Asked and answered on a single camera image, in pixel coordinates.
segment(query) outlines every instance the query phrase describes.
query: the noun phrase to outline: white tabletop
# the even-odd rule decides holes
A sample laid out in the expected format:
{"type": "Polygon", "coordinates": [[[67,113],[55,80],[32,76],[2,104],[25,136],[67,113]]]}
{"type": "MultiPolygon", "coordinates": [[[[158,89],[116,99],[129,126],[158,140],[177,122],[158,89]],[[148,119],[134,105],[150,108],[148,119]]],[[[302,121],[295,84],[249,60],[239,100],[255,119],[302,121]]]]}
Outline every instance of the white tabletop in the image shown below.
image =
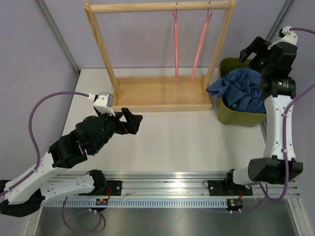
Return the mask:
{"type": "MultiPolygon", "coordinates": [[[[172,75],[173,68],[114,69],[116,76],[172,75]]],[[[196,74],[206,74],[200,68],[196,74]]],[[[180,74],[191,74],[181,68],[180,74]]],[[[213,81],[218,77],[215,71],[213,81]]],[[[98,94],[112,92],[106,69],[83,69],[76,91],[98,94]]],[[[93,102],[74,96],[63,134],[85,117],[96,115],[93,102]]],[[[121,172],[202,172],[228,171],[248,166],[252,158],[262,157],[265,148],[259,125],[242,127],[223,125],[216,115],[215,104],[206,112],[142,113],[136,135],[118,135],[88,161],[72,171],[121,172]]]]}

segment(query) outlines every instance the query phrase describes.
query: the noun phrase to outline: pink hanger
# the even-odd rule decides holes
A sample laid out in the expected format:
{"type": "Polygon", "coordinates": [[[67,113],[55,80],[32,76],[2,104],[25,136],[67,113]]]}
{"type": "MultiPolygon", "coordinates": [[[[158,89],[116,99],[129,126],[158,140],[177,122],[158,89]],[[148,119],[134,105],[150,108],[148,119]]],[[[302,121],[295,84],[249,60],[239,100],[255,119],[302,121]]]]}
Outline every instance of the pink hanger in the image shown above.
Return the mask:
{"type": "Polygon", "coordinates": [[[174,16],[174,44],[175,44],[175,84],[178,84],[178,28],[177,28],[177,2],[176,11],[173,11],[174,16]]]}
{"type": "Polygon", "coordinates": [[[208,25],[209,25],[209,22],[210,22],[210,18],[212,16],[212,12],[209,13],[209,9],[208,9],[208,14],[207,14],[207,19],[206,19],[205,25],[204,25],[202,33],[201,33],[199,46],[198,46],[198,51],[197,51],[197,55],[196,55],[196,59],[195,59],[195,64],[193,65],[193,69],[192,69],[192,75],[191,75],[191,81],[192,82],[195,79],[197,63],[198,63],[198,60],[199,60],[199,56],[200,56],[200,52],[201,52],[203,43],[204,43],[206,35],[207,35],[207,29],[208,29],[208,25]]]}

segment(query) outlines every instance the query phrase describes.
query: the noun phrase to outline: wall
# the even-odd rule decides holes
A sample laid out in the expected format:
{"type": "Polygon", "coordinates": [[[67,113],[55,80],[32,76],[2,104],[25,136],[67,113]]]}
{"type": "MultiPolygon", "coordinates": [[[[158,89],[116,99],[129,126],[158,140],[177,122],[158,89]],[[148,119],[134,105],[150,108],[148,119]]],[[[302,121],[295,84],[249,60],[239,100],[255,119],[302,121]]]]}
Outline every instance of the wall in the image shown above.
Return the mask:
{"type": "MultiPolygon", "coordinates": [[[[281,27],[302,27],[315,30],[314,0],[295,1],[281,27]]],[[[292,65],[290,76],[296,81],[296,94],[301,94],[305,89],[315,83],[315,35],[296,31],[298,35],[297,57],[292,65]]],[[[298,161],[304,162],[303,173],[297,178],[304,208],[313,223],[315,232],[315,205],[314,205],[314,109],[315,90],[294,105],[292,117],[294,151],[298,161]]]]}
{"type": "MultiPolygon", "coordinates": [[[[133,3],[174,0],[93,0],[133,3]]],[[[78,66],[103,68],[83,0],[45,0],[78,66]]],[[[257,36],[266,37],[285,0],[237,0],[220,58],[238,56],[257,36]]],[[[179,66],[192,67],[207,11],[178,12],[179,66]]],[[[208,67],[223,17],[214,11],[199,66],[208,67]]],[[[113,67],[174,67],[172,12],[97,14],[113,67]]]]}
{"type": "MultiPolygon", "coordinates": [[[[36,161],[28,134],[32,107],[47,94],[72,90],[76,77],[34,0],[2,1],[0,31],[0,179],[12,179],[36,161]]],[[[58,139],[69,99],[52,98],[36,112],[41,153],[58,139]]],[[[0,234],[22,235],[26,220],[0,215],[0,234]]]]}

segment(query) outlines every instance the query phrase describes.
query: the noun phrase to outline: hanger hook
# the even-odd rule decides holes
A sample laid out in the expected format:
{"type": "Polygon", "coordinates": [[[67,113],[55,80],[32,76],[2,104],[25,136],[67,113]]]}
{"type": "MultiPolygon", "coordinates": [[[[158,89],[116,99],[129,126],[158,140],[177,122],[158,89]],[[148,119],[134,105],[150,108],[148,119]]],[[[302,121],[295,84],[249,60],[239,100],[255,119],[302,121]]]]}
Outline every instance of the hanger hook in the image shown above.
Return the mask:
{"type": "Polygon", "coordinates": [[[209,1],[209,4],[208,4],[208,13],[207,13],[207,16],[209,16],[210,2],[211,2],[211,0],[209,1]]]}

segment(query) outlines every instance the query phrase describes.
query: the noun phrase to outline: blue cloth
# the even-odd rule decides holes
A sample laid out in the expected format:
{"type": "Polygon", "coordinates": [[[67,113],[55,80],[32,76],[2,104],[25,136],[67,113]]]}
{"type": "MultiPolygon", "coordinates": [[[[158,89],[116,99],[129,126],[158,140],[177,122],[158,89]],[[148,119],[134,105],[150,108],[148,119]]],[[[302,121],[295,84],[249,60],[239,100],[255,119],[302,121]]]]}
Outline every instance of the blue cloth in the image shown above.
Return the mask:
{"type": "Polygon", "coordinates": [[[219,94],[230,109],[240,112],[265,113],[261,74],[246,67],[231,70],[229,74],[207,88],[211,96],[219,94]]]}

